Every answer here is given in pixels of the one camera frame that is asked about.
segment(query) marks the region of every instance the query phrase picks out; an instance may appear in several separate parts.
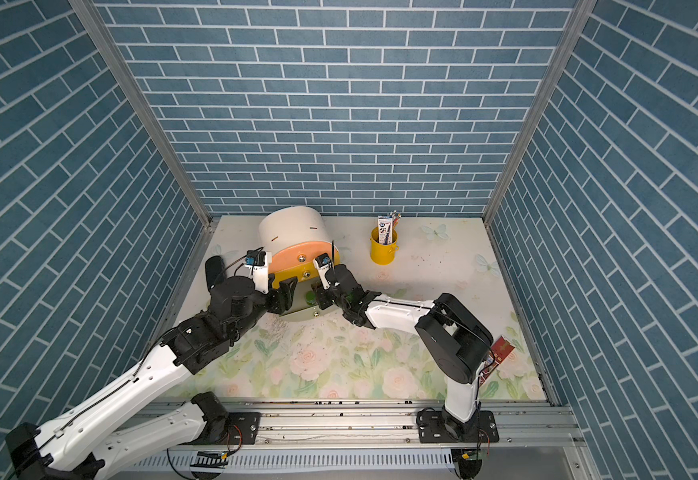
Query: robotic arm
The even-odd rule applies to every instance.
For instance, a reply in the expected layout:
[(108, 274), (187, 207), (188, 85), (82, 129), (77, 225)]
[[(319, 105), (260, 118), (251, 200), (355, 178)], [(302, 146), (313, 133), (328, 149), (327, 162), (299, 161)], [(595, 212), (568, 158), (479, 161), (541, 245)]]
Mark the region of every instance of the robotic arm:
[(436, 300), (400, 300), (363, 290), (346, 265), (334, 265), (327, 254), (314, 260), (320, 274), (315, 295), (320, 308), (335, 303), (356, 326), (392, 328), (419, 335), (437, 366), (447, 376), (443, 423), (452, 436), (464, 439), (474, 428), (477, 373), (485, 365), (493, 336), (459, 300), (442, 293)]
[[(167, 331), (144, 359), (85, 402), (41, 426), (23, 423), (6, 437), (18, 480), (103, 480), (139, 460), (181, 443), (217, 444), (236, 435), (229, 413), (211, 392), (141, 425), (117, 430), (154, 398), (223, 356), (264, 315), (291, 308), (296, 277), (272, 288), (271, 254), (249, 250), (243, 275), (227, 277), (220, 257), (205, 264), (211, 302)], [(315, 259), (320, 308), (335, 303), (356, 326), (418, 334), (447, 375), (443, 424), (463, 440), (475, 428), (477, 372), (493, 337), (452, 295), (399, 300), (365, 291), (345, 265)]]

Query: yellow pen holder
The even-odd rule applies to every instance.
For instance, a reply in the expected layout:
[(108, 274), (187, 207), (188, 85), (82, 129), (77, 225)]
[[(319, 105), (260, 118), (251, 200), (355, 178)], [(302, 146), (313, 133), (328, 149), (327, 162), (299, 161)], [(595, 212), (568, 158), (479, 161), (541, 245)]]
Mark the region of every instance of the yellow pen holder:
[(378, 243), (378, 227), (371, 232), (371, 260), (379, 265), (388, 265), (394, 261), (394, 252), (400, 249), (397, 246), (397, 232), (392, 231), (392, 243), (381, 245)]

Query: blue brick wallpaper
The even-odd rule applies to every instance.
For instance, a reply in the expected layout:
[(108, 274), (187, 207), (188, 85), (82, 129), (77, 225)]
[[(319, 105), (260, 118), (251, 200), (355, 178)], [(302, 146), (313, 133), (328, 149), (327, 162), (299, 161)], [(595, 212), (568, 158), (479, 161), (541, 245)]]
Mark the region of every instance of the blue brick wallpaper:
[(210, 212), (479, 216), (574, 3), (96, 5)]
[(599, 0), (493, 232), (604, 478), (698, 480), (698, 0)]
[(6, 432), (134, 363), (199, 222), (66, 0), (0, 2)]

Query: metal bracket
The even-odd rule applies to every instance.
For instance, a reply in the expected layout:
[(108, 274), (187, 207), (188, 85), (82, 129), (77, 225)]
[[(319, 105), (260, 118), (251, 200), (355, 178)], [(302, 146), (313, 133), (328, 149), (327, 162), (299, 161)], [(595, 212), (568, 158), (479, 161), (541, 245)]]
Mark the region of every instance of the metal bracket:
[(418, 439), (421, 443), (495, 443), (499, 441), (496, 418), (493, 412), (480, 410), (475, 428), (471, 428), (467, 437), (459, 440), (450, 435), (442, 421), (442, 412), (427, 410), (420, 412), (421, 422), (418, 427)]
[(261, 423), (261, 414), (259, 412), (229, 412), (229, 419), (227, 420), (227, 425), (230, 427), (229, 435), (231, 438), (228, 440), (228, 444), (235, 446), (235, 443), (239, 443), (240, 435), (237, 433), (235, 428), (231, 426), (236, 426), (240, 429), (242, 434), (242, 445), (254, 445), (255, 439), (258, 436), (258, 426)]

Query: table surface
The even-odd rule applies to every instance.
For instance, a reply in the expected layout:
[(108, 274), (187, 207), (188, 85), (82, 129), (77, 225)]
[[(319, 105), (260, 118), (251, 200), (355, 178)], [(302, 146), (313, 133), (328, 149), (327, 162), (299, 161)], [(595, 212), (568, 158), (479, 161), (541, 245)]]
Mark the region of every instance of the table surface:
[[(263, 218), (222, 217), (203, 263), (213, 255), (229, 263), (259, 246)], [(546, 399), (482, 219), (403, 217), (396, 229), (400, 250), (384, 266), (370, 258), (375, 223), (375, 217), (325, 218), (341, 262), (363, 288), (412, 300), (454, 294), (494, 339), (503, 335), (515, 345), (480, 398)], [(209, 301), (202, 266), (178, 321), (206, 309)], [(446, 387), (417, 336), (355, 327), (334, 311), (302, 321), (265, 314), (229, 353), (163, 397), (191, 398), (208, 390), (220, 398), (443, 399)]]

